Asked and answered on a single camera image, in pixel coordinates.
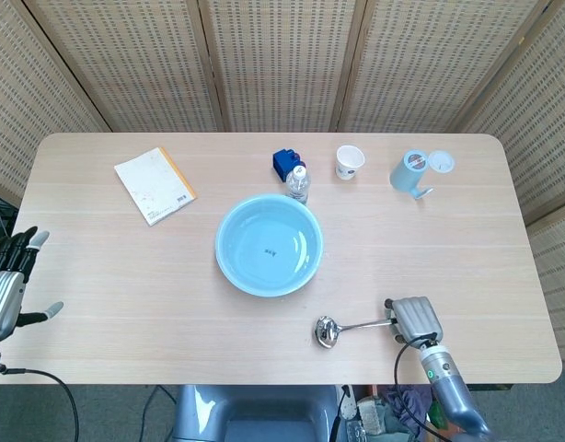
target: white lid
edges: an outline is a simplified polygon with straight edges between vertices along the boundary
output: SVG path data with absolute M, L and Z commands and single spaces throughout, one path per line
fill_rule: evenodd
M 430 167 L 439 173 L 448 173 L 455 168 L 455 159 L 445 150 L 434 150 L 428 157 Z
M 295 166 L 293 168 L 293 176 L 298 180 L 302 180 L 307 174 L 306 169 L 303 166 Z

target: notebook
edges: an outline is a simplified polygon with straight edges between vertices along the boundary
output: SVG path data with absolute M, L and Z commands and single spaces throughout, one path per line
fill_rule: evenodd
M 118 164 L 115 170 L 150 226 L 197 197 L 164 147 Z

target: white paper cup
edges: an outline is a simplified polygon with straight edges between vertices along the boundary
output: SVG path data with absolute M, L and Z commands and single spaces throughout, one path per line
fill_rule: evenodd
M 341 180 L 351 180 L 364 161 L 364 154 L 358 147 L 341 145 L 336 151 L 336 175 Z

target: wooden tabletop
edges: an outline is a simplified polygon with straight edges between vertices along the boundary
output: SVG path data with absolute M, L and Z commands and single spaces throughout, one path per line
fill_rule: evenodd
M 334 173 L 342 144 L 366 164 Z M 113 166 L 163 146 L 198 200 L 149 227 Z M 299 152 L 307 206 L 324 235 L 313 280 L 287 297 L 234 288 L 214 257 L 225 213 L 280 192 L 272 153 Z M 388 182 L 409 149 L 449 151 L 414 201 Z M 502 145 L 483 134 L 56 134 L 40 146 L 17 231 L 51 231 L 23 311 L 62 300 L 53 320 L 15 331 L 3 363 L 68 383 L 390 384 L 399 346 L 388 329 L 349 331 L 332 350 L 321 315 L 376 320 L 387 297 L 427 296 L 469 383 L 550 382 L 560 359 Z M 425 382 L 408 350 L 400 380 Z M 41 382 L 0 377 L 0 382 Z

